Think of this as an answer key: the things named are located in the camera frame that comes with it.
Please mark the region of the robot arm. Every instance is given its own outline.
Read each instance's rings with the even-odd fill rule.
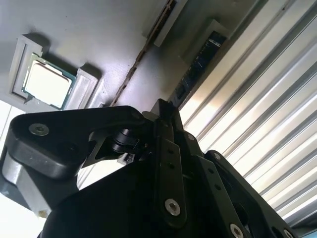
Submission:
[[[128,165],[78,191],[77,173],[101,160]],[[47,217],[41,238],[295,238],[217,151],[203,154],[179,111],[158,100],[16,117],[0,160],[20,204]]]

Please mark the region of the metal plate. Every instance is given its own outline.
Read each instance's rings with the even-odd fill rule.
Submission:
[[[269,0],[180,112],[291,226],[317,212],[316,16]]]

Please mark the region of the black metal bracket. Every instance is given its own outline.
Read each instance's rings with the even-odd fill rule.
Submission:
[[[119,237],[142,232],[151,237],[296,237],[221,154],[201,152],[196,138],[184,131],[177,108],[158,100],[145,115],[149,119],[134,108],[113,107],[16,117],[0,160],[1,177],[8,181],[1,183],[0,177],[1,191],[7,184],[10,198],[16,196],[39,216],[49,215],[47,237],[113,232]],[[133,154],[132,163],[78,191],[82,167],[124,153]],[[105,225],[106,217],[111,224]],[[128,228],[115,229],[120,220]],[[82,232],[74,231],[78,227]]]

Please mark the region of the bolt head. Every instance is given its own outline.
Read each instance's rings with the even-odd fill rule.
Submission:
[[[195,140],[194,136],[188,133],[188,139]]]
[[[294,238],[293,236],[292,236],[292,234],[288,231],[288,230],[284,230],[284,233],[286,234],[286,236],[288,237],[288,238]]]
[[[213,155],[214,155],[214,157],[215,157],[217,160],[221,160],[221,156],[218,155],[217,153],[214,153]]]
[[[165,201],[164,205],[165,205],[165,209],[167,210],[167,212],[170,215],[179,216],[180,207],[179,207],[178,203],[174,199],[172,199],[172,198],[167,199]]]
[[[235,238],[243,238],[244,237],[243,232],[236,224],[233,224],[233,223],[230,224],[230,230]]]
[[[45,136],[50,132],[49,128],[46,125],[40,124],[40,123],[34,123],[30,125],[29,131],[33,135],[37,135],[37,136]]]

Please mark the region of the silver screw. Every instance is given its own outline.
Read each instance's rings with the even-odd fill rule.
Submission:
[[[243,238],[243,233],[241,229],[236,224],[230,224],[230,230],[234,237]]]
[[[42,218],[47,218],[48,217],[48,212],[45,210],[41,210],[38,212],[38,216]]]
[[[174,199],[169,198],[165,201],[164,204],[165,204],[165,209],[168,211],[170,215],[178,216],[180,214],[180,207]]]
[[[32,134],[38,135],[38,136],[45,136],[50,132],[49,128],[46,125],[40,124],[40,123],[34,123],[30,125],[29,131]]]
[[[285,229],[284,232],[288,238],[293,238],[292,234],[288,230]]]
[[[216,157],[216,159],[221,160],[220,155],[218,155],[217,153],[214,153],[213,155]]]
[[[194,136],[191,135],[191,134],[188,134],[188,139],[190,139],[190,140],[195,140]]]

